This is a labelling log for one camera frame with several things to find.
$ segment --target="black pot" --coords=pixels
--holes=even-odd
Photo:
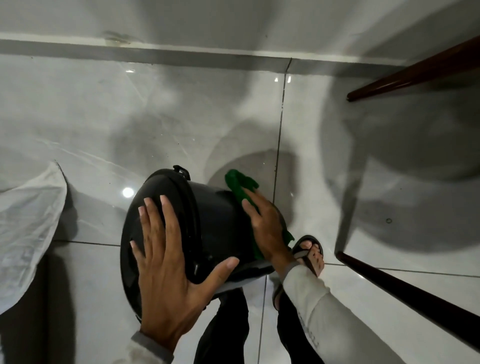
[[[156,203],[164,223],[160,195],[166,195],[172,203],[180,224],[185,274],[190,282],[203,282],[218,263],[230,256],[236,256],[240,263],[216,294],[241,287],[274,271],[268,261],[255,258],[250,219],[233,192],[192,182],[187,170],[180,166],[173,168],[158,170],[147,178],[133,198],[123,226],[120,244],[122,283],[139,319],[142,305],[138,267],[130,240],[135,240],[144,253],[138,207],[144,205],[146,197]]]

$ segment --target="white sleeve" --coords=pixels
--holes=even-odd
[[[173,354],[141,332],[136,332],[122,359],[113,364],[170,364]]]
[[[326,364],[405,364],[307,267],[288,270],[283,288]]]

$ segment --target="green cloth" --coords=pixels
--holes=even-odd
[[[237,170],[229,170],[225,175],[225,182],[227,183],[228,188],[232,190],[239,204],[241,204],[242,200],[246,198],[253,206],[255,206],[255,208],[258,211],[257,205],[253,203],[250,197],[248,197],[245,191],[242,189],[243,187],[252,192],[255,192],[254,190],[259,187],[259,184],[257,183],[257,181],[255,181],[251,177],[245,176],[243,173]],[[283,227],[283,231],[282,231],[283,243],[286,246],[288,246],[288,243],[293,240],[293,236],[288,232],[283,218],[281,218],[281,223]],[[252,235],[252,242],[253,242],[253,255],[255,256],[255,259],[263,260],[264,256],[262,252],[260,252],[260,249],[258,248],[257,244],[255,244],[253,231],[251,231],[251,235]]]

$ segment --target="white wall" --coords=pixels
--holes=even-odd
[[[479,0],[2,0],[0,32],[411,60],[480,34]]]

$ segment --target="pot handle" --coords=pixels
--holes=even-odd
[[[190,173],[188,173],[188,171],[187,171],[185,168],[180,167],[180,166],[178,166],[178,165],[175,165],[175,166],[173,166],[173,170],[174,170],[176,173],[181,173],[181,174],[185,177],[185,179],[186,179],[187,181],[191,181],[191,179],[190,179]]]

